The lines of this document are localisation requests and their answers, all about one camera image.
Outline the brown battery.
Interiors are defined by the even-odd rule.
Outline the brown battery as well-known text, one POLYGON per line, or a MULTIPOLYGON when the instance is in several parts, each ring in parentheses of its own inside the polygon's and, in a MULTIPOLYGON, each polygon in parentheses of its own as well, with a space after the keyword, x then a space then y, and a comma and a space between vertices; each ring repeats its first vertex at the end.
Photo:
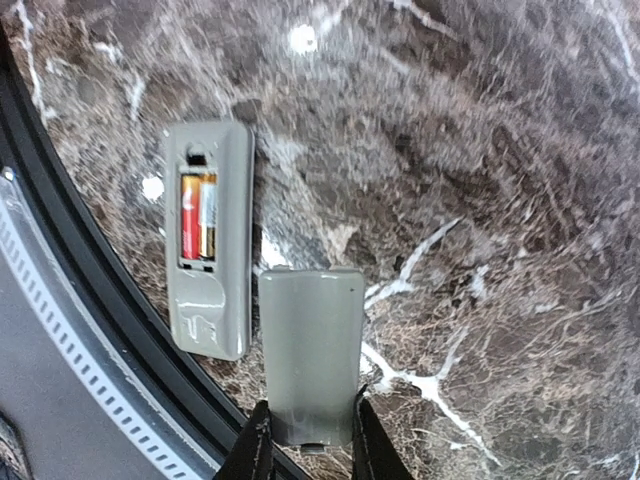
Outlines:
POLYGON ((216 188, 217 176, 205 174, 200 185, 199 255, 209 259, 215 257, 216 188))

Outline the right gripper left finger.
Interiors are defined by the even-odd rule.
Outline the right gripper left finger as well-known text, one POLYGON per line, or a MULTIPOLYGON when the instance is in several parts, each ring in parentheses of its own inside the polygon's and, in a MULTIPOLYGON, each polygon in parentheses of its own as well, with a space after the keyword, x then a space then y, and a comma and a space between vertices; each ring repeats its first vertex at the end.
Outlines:
POLYGON ((266 400, 259 401, 214 480, 274 478, 272 419, 266 400))

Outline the red battery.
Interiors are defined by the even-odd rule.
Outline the red battery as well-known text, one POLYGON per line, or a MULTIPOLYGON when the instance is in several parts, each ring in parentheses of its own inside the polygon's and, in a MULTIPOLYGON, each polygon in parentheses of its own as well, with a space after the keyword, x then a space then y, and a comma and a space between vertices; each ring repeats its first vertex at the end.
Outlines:
POLYGON ((193 260, 199 256, 200 177, 181 177, 182 257, 193 260))

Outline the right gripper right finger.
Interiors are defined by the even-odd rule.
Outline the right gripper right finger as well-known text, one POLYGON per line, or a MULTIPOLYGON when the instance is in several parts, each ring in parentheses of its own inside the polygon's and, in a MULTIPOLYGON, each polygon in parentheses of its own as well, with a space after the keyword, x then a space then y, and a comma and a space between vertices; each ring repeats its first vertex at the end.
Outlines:
POLYGON ((352 479, 413 480, 372 405, 365 384, 356 394, 352 419, 352 479))

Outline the grey battery cover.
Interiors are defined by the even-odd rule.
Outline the grey battery cover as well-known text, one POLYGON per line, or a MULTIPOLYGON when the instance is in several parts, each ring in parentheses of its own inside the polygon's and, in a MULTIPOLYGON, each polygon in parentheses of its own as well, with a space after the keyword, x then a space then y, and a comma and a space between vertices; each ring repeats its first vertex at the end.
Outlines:
POLYGON ((278 268, 259 277, 272 435, 283 446, 351 442, 365 280, 354 269, 278 268))

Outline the white remote control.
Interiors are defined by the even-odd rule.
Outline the white remote control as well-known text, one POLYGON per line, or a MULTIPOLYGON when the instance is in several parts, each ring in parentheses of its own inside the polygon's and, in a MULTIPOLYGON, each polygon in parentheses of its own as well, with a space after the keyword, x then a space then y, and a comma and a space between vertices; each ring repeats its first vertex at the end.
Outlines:
POLYGON ((171 333, 183 351, 235 361, 251 343, 255 137, 231 120, 172 126, 165 141, 165 257, 171 333), (215 257, 182 257, 181 177, 217 176, 215 257))

